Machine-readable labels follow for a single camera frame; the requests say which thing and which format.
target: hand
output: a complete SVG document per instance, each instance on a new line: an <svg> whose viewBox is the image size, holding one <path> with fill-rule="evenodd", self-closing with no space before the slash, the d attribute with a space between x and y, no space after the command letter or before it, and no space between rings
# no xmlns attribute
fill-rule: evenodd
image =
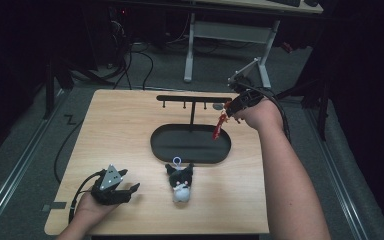
<svg viewBox="0 0 384 240"><path fill-rule="evenodd" d="M79 201L76 213L71 223L61 232L58 240L83 239L87 232L100 223L110 212L120 204L101 205L96 202L90 192L85 192Z"/></svg>
<svg viewBox="0 0 384 240"><path fill-rule="evenodd" d="M283 129L282 116L276 105L267 98L263 98L257 105L241 110L233 115L242 119L257 131L263 128Z"/></svg>
<svg viewBox="0 0 384 240"><path fill-rule="evenodd" d="M120 204L102 205L93 198L90 192L85 192L79 201L74 218L87 220L90 228L102 221L110 212L116 209Z"/></svg>

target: black oval tray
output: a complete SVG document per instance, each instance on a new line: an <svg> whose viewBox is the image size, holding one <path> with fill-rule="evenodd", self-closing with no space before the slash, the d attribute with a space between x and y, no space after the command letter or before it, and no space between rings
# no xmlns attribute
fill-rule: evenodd
<svg viewBox="0 0 384 240"><path fill-rule="evenodd" d="M215 126L200 124L167 124L157 128L151 136L154 155L172 163L180 157L183 163L219 163L230 152L232 142L223 129L213 140Z"/></svg>

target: plush toy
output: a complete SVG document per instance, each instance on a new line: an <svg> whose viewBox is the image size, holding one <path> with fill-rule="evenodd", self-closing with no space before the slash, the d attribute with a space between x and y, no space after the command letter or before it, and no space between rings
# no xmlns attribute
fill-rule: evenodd
<svg viewBox="0 0 384 240"><path fill-rule="evenodd" d="M173 163L176 168L170 164L166 164L167 174L169 175L168 181L173 188L173 201L174 202L188 202L190 198L190 189L192 186L193 175L193 163L189 163L189 166L185 169L180 169L180 158L173 159Z"/></svg>

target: gray carpet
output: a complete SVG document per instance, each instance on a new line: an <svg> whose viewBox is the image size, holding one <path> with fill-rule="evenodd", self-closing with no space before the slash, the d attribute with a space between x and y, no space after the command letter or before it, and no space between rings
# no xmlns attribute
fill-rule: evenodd
<svg viewBox="0 0 384 240"><path fill-rule="evenodd" d="M186 49L182 44L172 45L165 50L155 49L152 46L147 48L146 45L136 45L134 49L137 51L146 49L143 53L152 58L153 69L146 83L146 86L151 88L149 90L162 88L229 92L226 79L235 70L239 70L257 57L255 54L263 48L256 44L246 46L237 43L236 45L235 43L227 44L234 47L223 45L215 50L208 45L197 47L200 53L195 55L194 78L191 83L183 82ZM294 85L310 53L310 48L296 50L290 54L279 48L272 49L267 69L273 91L281 92ZM132 65L129 69L131 85L140 88L150 68L149 58L138 53L132 54ZM102 69L98 73L104 75L108 71L110 70ZM254 84L261 83L257 79L254 80ZM127 78L124 77L118 89L127 89L128 86ZM0 214L0 239L54 238L47 236L43 230L49 213L47 205L53 202L58 189L58 183L53 174L54 160L65 138L75 127L69 123L68 115L72 116L71 123L79 123L87 112L94 91L99 88L110 87L100 86L90 81L76 81L75 88L71 92L65 92L59 98L63 100L58 111L49 122L42 140L32 154L27 171L21 181L16 184L12 197ZM10 136L1 146L0 189L23 154L35 130L43 124L44 101L44 90L42 90L37 95L34 105L17 121ZM309 121L311 114L308 112L311 111L301 108L299 97L287 98L282 101L282 105L288 116L293 147L314 182L332 239L356 239L324 160L326 153L320 147L318 136L314 134L314 126ZM364 224L367 236L360 239L384 239L384 218L348 149L332 105L329 106L326 129L327 142L324 144L327 145L356 206L358 216ZM75 144L77 133L78 129L63 146L57 159L57 173L60 178ZM270 239L270 237L262 235L260 239Z"/></svg>

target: table leg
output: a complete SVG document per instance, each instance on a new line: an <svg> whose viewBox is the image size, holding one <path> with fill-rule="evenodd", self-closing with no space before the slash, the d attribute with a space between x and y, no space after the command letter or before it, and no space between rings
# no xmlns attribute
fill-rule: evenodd
<svg viewBox="0 0 384 240"><path fill-rule="evenodd" d="M189 48L188 48L188 55L186 56L185 77L184 77L185 82L192 81L194 35L195 35L195 13L191 13L191 23L189 26Z"/></svg>
<svg viewBox="0 0 384 240"><path fill-rule="evenodd" d="M263 56L258 58L258 69L260 70L260 76L261 76L261 81L263 82L263 86L266 88L271 88L270 84L270 79L267 74L267 69L266 69L266 61L270 53L270 49L273 45L274 38L276 37L277 29L279 28L280 20L276 20L273 23L273 27L270 30L266 47L263 52Z"/></svg>

